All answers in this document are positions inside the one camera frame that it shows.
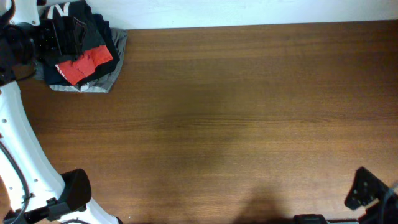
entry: black mount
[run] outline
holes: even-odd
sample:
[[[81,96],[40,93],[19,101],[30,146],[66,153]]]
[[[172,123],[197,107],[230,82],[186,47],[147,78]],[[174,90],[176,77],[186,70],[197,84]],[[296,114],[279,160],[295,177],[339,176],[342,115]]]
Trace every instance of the black mount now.
[[[25,212],[23,218],[17,223],[37,223],[44,218],[54,221],[63,215],[86,210],[86,204],[91,200],[91,186],[86,172],[83,169],[77,169],[61,176],[65,181],[65,188],[59,200],[51,198],[47,200],[47,206]],[[10,210],[4,218],[4,224],[12,223],[16,216],[17,214]]]
[[[323,215],[295,215],[295,224],[328,224]]]
[[[384,201],[384,196],[389,192],[389,187],[381,182],[375,175],[364,167],[356,171],[354,184],[344,202],[346,207],[356,210],[360,206],[367,206],[375,199],[379,202],[366,209],[366,214],[361,216],[359,224],[378,224],[379,216],[384,216],[385,224],[398,223],[398,195],[392,196],[385,203],[384,213],[380,214],[380,207]]]

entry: red garment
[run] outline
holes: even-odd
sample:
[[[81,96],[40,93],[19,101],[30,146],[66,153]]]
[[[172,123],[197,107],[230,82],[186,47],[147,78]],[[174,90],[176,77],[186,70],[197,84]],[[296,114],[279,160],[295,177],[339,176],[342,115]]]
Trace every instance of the red garment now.
[[[98,65],[113,60],[105,45],[86,50],[76,62],[71,60],[56,65],[58,72],[72,85],[95,72]]]

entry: clothing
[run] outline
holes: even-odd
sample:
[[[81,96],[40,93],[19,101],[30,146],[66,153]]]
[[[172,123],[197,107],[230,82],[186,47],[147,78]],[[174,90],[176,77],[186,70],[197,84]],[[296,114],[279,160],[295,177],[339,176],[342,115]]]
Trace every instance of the clothing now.
[[[61,34],[65,30],[65,23],[62,16],[75,17],[79,21],[87,25],[87,31],[83,39],[81,51],[85,52],[100,45],[105,45],[98,28],[96,26],[94,17],[91,13],[91,7],[87,5],[86,1],[67,2],[63,4],[56,4],[46,8],[43,16],[45,19],[52,19],[55,23],[57,32]],[[59,41],[63,42],[63,35],[58,35]]]
[[[55,67],[58,72],[72,85],[95,72],[98,65],[112,60],[112,55],[105,45],[86,50],[76,62],[71,60],[62,62]]]
[[[119,62],[116,65],[116,68],[100,77],[99,79],[92,80],[87,83],[80,84],[80,82],[76,85],[61,85],[59,83],[56,84],[48,84],[50,80],[47,77],[46,83],[52,90],[55,91],[68,91],[68,92],[81,92],[81,93],[108,93],[115,83],[116,79],[119,76],[121,71],[121,67],[123,65],[124,60],[124,51],[126,48],[127,41],[127,32],[122,29],[111,29],[111,36],[113,40],[114,46],[116,46],[118,57],[120,58]],[[48,73],[52,72],[60,77],[60,74],[55,70],[51,70],[51,68],[47,67],[47,71],[45,71],[46,66],[41,64],[40,62],[36,63],[36,74],[34,76],[35,79],[45,80],[45,76],[49,76]]]
[[[81,93],[109,93],[113,84],[118,79],[120,74],[123,60],[124,51],[126,48],[127,32],[122,29],[112,29],[113,42],[117,48],[120,61],[116,65],[114,71],[102,76],[97,80],[92,80],[85,85],[63,86],[63,85],[50,85],[50,88],[55,91],[71,91]]]
[[[60,26],[60,30],[65,29],[67,21],[65,18],[73,18],[78,20],[80,24],[86,25],[86,32],[82,40],[81,52],[76,62],[67,60],[66,62],[55,65],[61,76],[68,80],[72,85],[76,85],[80,80],[88,77],[95,72],[98,65],[104,64],[112,60],[112,56],[105,46],[105,41],[100,34],[90,7],[85,1],[67,2],[64,4],[56,4],[50,6],[44,14],[47,19],[52,19],[54,23]],[[76,51],[75,45],[62,48],[63,52]]]
[[[116,65],[119,62],[119,55],[118,51],[116,50],[115,44],[113,42],[113,36],[111,28],[109,28],[109,22],[104,21],[102,15],[99,14],[93,14],[93,19],[95,20],[98,32],[105,41],[106,48],[109,50],[113,59],[102,65],[98,65],[95,68],[95,73],[93,73],[89,77],[84,77],[84,79],[78,82],[79,85],[86,85],[87,83],[93,80],[97,80],[102,76],[111,73],[113,70],[115,70]],[[63,85],[63,86],[71,85],[69,82],[66,81],[65,78],[61,76],[61,74],[59,74],[59,72],[55,67],[49,67],[46,64],[43,64],[43,66],[45,67],[44,80],[47,85]]]
[[[109,28],[109,22],[104,21],[102,15],[100,14],[93,14],[93,17],[96,22],[97,28],[106,43],[106,47],[108,48],[109,52],[112,55],[113,60],[96,67],[94,74],[88,76],[87,78],[82,79],[79,82],[79,84],[81,85],[84,85],[93,80],[97,80],[102,76],[111,73],[113,70],[115,70],[116,65],[119,62],[119,54],[112,40],[113,36],[111,28]]]

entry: wooden table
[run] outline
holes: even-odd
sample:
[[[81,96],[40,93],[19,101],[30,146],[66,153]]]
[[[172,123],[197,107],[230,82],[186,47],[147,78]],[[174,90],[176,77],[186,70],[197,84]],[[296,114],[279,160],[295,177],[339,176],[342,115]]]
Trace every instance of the wooden table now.
[[[110,94],[20,87],[56,170],[125,223],[356,218],[357,168],[398,179],[397,21],[131,30]]]

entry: gray cloth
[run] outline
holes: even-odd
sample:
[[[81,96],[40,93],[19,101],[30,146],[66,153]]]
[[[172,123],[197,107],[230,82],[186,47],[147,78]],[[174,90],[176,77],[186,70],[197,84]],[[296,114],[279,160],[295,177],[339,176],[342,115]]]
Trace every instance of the gray cloth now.
[[[109,93],[111,87],[115,83],[116,79],[120,74],[120,70],[123,65],[124,60],[124,50],[126,48],[127,32],[122,29],[111,28],[112,30],[112,40],[116,46],[119,54],[120,61],[116,65],[113,72],[102,76],[97,80],[88,82],[85,85],[50,85],[50,88],[55,91],[67,91],[67,92],[79,92],[79,93]],[[36,74],[35,79],[44,80],[43,67],[39,62],[36,62]]]

